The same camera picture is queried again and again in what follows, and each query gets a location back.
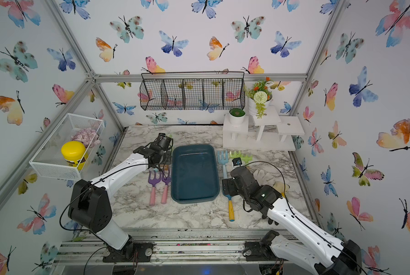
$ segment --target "wire basket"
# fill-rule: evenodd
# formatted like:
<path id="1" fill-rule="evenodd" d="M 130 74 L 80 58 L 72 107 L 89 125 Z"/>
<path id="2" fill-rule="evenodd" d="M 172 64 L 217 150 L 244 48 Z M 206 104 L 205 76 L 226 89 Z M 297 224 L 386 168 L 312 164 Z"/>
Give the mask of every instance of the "wire basket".
<path id="1" fill-rule="evenodd" d="M 143 110 L 229 110 L 244 108 L 243 72 L 141 74 Z"/>
<path id="2" fill-rule="evenodd" d="M 99 146 L 92 146 L 95 137 L 92 138 L 83 156 L 88 155 L 87 160 L 78 167 L 69 166 L 61 153 L 62 146 L 71 141 L 79 130 L 92 128 L 97 131 L 98 140 L 101 141 L 101 133 L 104 130 L 104 122 L 101 119 L 88 118 L 73 113 L 67 113 L 54 129 L 51 135 L 43 143 L 41 148 L 30 160 L 31 167 L 40 176 L 55 179 L 80 180 L 89 168 Z"/>

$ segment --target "yellow jar lid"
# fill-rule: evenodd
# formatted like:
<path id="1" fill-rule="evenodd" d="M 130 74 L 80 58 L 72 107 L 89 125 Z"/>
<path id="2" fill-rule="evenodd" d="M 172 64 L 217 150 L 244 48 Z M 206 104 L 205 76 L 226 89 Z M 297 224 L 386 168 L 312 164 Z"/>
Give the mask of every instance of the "yellow jar lid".
<path id="1" fill-rule="evenodd" d="M 78 161 L 80 160 L 84 152 L 86 151 L 86 147 L 79 141 L 69 141 L 66 142 L 62 146 L 62 155 L 68 161 Z"/>

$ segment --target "potted plant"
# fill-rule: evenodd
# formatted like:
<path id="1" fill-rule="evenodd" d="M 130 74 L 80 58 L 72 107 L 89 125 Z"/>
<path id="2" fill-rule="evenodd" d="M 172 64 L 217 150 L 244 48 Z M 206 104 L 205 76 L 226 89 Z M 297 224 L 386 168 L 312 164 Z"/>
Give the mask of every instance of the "potted plant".
<path id="1" fill-rule="evenodd" d="M 240 126 L 243 124 L 245 114 L 246 113 L 242 109 L 232 108 L 230 110 L 230 123 L 233 126 Z"/>
<path id="2" fill-rule="evenodd" d="M 255 82 L 252 89 L 247 92 L 248 109 L 251 115 L 256 113 L 257 118 L 262 118 L 267 107 L 272 101 L 272 92 L 268 90 L 268 86 L 272 82 L 269 77 L 266 80 L 259 80 Z"/>

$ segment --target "yellow handle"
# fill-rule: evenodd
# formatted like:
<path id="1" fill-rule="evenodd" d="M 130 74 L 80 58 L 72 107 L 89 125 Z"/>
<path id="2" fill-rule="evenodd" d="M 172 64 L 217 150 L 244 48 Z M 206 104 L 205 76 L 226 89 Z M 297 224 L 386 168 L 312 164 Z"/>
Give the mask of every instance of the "yellow handle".
<path id="1" fill-rule="evenodd" d="M 235 221 L 234 209 L 232 207 L 232 201 L 231 200 L 228 201 L 228 206 L 229 206 L 229 212 L 230 212 L 230 221 Z"/>

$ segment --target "blue plastic tray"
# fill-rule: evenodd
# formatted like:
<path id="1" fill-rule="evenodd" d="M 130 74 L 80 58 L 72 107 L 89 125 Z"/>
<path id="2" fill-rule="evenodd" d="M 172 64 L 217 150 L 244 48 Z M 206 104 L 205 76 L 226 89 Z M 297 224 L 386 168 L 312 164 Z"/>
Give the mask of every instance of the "blue plastic tray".
<path id="1" fill-rule="evenodd" d="M 173 151 L 171 197 L 178 203 L 214 200 L 220 191 L 214 148 L 186 145 Z"/>

